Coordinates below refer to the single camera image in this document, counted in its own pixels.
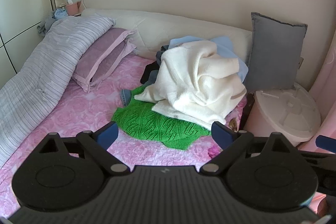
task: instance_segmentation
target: white wardrobe door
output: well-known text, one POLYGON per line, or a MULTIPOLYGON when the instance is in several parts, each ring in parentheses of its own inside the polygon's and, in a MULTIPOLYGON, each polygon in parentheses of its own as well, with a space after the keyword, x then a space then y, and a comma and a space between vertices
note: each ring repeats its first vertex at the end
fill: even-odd
POLYGON ((0 0, 0 33, 4 43, 39 23, 52 11, 50 0, 0 0))
POLYGON ((25 61, 42 39, 43 37, 38 35, 36 26, 34 26, 5 45, 16 72, 21 70, 25 61))
POLYGON ((15 71, 8 59, 5 48, 0 48, 0 89, 15 75, 15 71))

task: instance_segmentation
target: pink floral bedsheet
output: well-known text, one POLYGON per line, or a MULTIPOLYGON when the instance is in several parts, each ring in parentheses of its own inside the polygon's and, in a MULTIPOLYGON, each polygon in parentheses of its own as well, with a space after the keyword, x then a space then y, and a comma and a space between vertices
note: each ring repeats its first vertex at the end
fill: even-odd
MULTIPOLYGON (((19 204, 11 189, 13 174, 29 153, 49 132, 58 132, 62 137, 73 137, 83 130, 96 131, 107 124, 117 107, 122 107, 121 89, 134 89, 140 85, 144 67, 151 60, 135 55, 126 56, 110 77, 90 93, 84 92, 73 80, 70 81, 61 100, 43 122, 24 140, 0 170, 0 216, 8 217, 19 204)), ((243 99, 229 114, 239 126, 243 99)), ((195 165, 199 169, 210 156, 219 153, 219 147, 211 136, 195 141, 188 150, 167 148, 162 143, 134 139, 119 130, 119 137, 108 149, 131 169, 135 165, 195 165)))

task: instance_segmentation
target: pile of clothes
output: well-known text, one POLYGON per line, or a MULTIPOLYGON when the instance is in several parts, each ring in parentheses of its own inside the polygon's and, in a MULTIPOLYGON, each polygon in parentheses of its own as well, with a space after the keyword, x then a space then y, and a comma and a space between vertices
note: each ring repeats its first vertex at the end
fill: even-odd
POLYGON ((37 25, 37 31, 40 36, 45 37, 46 33, 50 30, 52 24, 59 19, 68 16, 67 11, 64 8, 58 8, 56 11, 52 11, 48 17, 43 19, 39 25, 37 25))
POLYGON ((226 123, 246 94, 247 71, 228 37, 173 39, 146 66, 143 85, 121 91, 124 108, 112 120, 134 138, 187 149, 214 121, 226 123))

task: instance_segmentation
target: striped comforter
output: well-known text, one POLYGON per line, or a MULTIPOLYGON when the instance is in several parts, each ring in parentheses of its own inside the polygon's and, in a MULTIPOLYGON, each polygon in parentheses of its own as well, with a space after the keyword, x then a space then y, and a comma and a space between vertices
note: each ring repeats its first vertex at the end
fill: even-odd
POLYGON ((82 54, 113 25, 99 15, 55 22, 0 90, 0 167, 57 105, 82 54))

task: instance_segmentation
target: pink pillow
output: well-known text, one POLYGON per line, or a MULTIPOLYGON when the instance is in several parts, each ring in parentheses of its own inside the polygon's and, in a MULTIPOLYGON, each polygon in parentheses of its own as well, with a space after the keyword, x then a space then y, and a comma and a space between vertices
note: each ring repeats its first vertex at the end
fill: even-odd
POLYGON ((115 70, 123 57, 132 52, 136 46, 126 37, 136 30, 111 28, 98 38, 82 55, 72 78, 84 91, 102 82, 115 70))

